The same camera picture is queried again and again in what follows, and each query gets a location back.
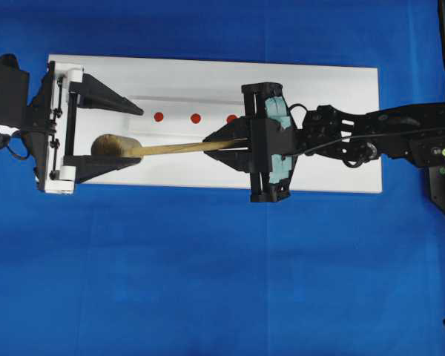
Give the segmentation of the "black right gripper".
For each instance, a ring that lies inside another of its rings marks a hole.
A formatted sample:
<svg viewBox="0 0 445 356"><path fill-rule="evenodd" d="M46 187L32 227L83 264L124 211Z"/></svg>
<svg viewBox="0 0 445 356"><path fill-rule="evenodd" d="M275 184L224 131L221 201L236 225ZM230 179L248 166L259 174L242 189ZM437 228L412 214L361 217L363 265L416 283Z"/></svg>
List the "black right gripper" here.
<svg viewBox="0 0 445 356"><path fill-rule="evenodd" d="M245 140L249 150L207 151L206 155L250 174L252 202L278 202L290 196L291 178L297 160L296 124L283 96L283 86L274 82L243 85L245 116L226 123L203 142Z"/></svg>

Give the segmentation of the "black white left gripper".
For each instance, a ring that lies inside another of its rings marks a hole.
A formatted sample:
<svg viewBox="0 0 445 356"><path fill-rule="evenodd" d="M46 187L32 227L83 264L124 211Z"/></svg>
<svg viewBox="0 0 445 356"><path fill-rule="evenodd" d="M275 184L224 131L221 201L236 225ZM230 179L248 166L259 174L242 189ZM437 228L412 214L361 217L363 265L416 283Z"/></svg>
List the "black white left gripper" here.
<svg viewBox="0 0 445 356"><path fill-rule="evenodd" d="M35 162L36 185L41 192L72 194L75 183L142 161L117 156L72 156L77 107L144 114L129 99L84 74L81 65L49 61L39 92L27 107L32 130L25 134L25 145Z"/></svg>

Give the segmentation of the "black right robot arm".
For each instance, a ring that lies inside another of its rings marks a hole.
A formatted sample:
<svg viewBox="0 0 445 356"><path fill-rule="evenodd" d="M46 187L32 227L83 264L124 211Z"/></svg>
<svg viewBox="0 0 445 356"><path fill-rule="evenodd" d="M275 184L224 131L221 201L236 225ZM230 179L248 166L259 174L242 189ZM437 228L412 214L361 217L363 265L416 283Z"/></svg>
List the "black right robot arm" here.
<svg viewBox="0 0 445 356"><path fill-rule="evenodd" d="M429 170L429 197L445 214L445 102L404 105L363 115L321 105L297 124L275 82L243 85L245 113L205 138L205 153L250 176L252 202L289 197L301 156L348 168L387 156Z"/></svg>

